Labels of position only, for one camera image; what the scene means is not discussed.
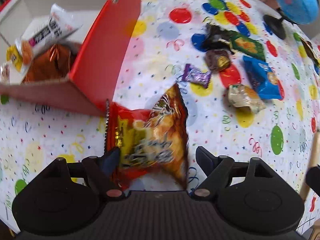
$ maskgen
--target tablecloth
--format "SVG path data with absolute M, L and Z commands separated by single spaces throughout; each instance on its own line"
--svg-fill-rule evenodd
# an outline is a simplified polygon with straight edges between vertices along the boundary
M 287 38 L 282 41 L 264 24 L 266 13 L 279 17 L 258 0 L 142 0 L 113 100 L 130 109 L 152 108 L 166 89 L 178 83 L 189 112 L 189 191 L 206 177 L 195 160 L 198 146 L 235 161 L 258 156 L 297 192 L 301 188 L 319 120 L 320 79 L 300 42 L 299 36 L 307 39 L 302 31 L 283 22 Z M 193 34 L 205 33 L 207 22 L 263 44 L 266 62 L 279 79 L 282 100 L 265 101 L 267 108 L 256 115 L 228 103 L 229 84 L 249 84 L 240 52 L 231 57 L 230 68 L 212 75 L 207 89 L 182 81 L 186 63 L 208 71 L 204 52 L 191 41 Z M 68 162 L 101 156 L 105 120 L 5 96 L 1 103 L 0 218 L 19 231 L 11 213 L 16 194 L 58 156 Z M 131 189 L 177 190 L 180 186 L 164 173 L 150 173 L 136 179 Z M 305 206 L 299 233 L 319 217 L 319 197 L 313 191 Z

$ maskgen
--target blue snack bag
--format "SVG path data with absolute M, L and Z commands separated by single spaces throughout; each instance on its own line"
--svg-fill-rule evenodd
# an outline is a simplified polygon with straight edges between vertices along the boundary
M 271 71 L 268 63 L 243 56 L 244 68 L 253 89 L 261 99 L 281 99 L 278 78 Z

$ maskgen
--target red snack bag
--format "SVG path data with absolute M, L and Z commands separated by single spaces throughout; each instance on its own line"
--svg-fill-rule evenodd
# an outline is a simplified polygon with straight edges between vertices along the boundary
M 128 110 L 114 104 L 111 109 L 111 147 L 120 147 L 120 164 L 113 179 L 122 189 L 148 172 L 164 170 L 187 187 L 188 111 L 177 84 L 152 110 Z

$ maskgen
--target red box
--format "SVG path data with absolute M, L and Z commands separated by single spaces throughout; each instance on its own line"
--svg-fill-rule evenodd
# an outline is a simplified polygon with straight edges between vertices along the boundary
M 31 25 L 47 19 L 54 3 L 71 14 L 74 12 L 79 20 L 85 20 L 86 15 L 88 18 L 92 15 L 95 17 L 95 12 L 100 10 L 97 10 L 100 4 L 102 9 L 93 24 L 84 24 L 83 29 L 77 31 L 78 34 L 75 32 L 75 36 L 68 38 L 70 41 L 82 42 L 82 37 L 79 37 L 85 37 L 66 78 L 28 84 L 0 84 L 0 94 L 68 111 L 104 116 L 106 100 L 112 101 L 122 61 L 140 15 L 141 0 L 105 1 L 8 0 L 5 6 L 0 8 L 0 32 L 11 44 L 23 34 L 26 26 L 31 28 Z M 29 11 L 26 16 L 21 15 L 25 13 L 24 8 Z M 6 61 L 6 48 L 7 45 L 0 41 L 0 62 Z

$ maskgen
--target globe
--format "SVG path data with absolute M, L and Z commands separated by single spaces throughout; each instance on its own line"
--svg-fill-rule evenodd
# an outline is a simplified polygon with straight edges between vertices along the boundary
M 283 13 L 297 24 L 313 22 L 319 13 L 317 0 L 277 0 Z

